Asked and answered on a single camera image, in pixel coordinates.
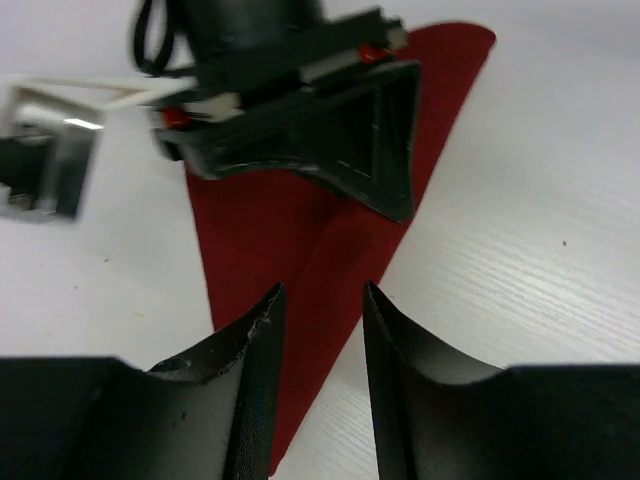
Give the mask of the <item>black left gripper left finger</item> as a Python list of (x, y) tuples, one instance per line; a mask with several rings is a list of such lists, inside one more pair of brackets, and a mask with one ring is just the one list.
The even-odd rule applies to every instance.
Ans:
[(142, 371), (113, 357), (1, 362), (5, 479), (265, 479), (286, 291)]

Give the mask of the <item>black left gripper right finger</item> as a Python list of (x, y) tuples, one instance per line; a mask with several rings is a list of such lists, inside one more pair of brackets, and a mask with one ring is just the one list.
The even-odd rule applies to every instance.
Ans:
[(635, 479), (635, 364), (498, 368), (404, 315), (373, 283), (363, 329), (383, 479)]

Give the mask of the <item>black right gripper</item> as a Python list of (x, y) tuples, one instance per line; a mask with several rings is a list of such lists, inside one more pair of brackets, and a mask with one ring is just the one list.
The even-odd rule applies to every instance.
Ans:
[(202, 178), (286, 170), (400, 223), (421, 69), (378, 9), (329, 20), (318, 4), (170, 4), (154, 78), (193, 88), (149, 104), (164, 156)]

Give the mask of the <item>dark red cloth napkin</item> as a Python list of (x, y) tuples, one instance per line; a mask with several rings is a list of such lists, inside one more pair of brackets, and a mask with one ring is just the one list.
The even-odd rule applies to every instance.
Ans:
[[(402, 57), (422, 70), (416, 200), (495, 41), (492, 30), (466, 22), (409, 35)], [(364, 285), (381, 280), (408, 227), (280, 170), (219, 181), (188, 174), (186, 185), (213, 325), (238, 319), (277, 283), (287, 291), (270, 462), (277, 468), (361, 317)]]

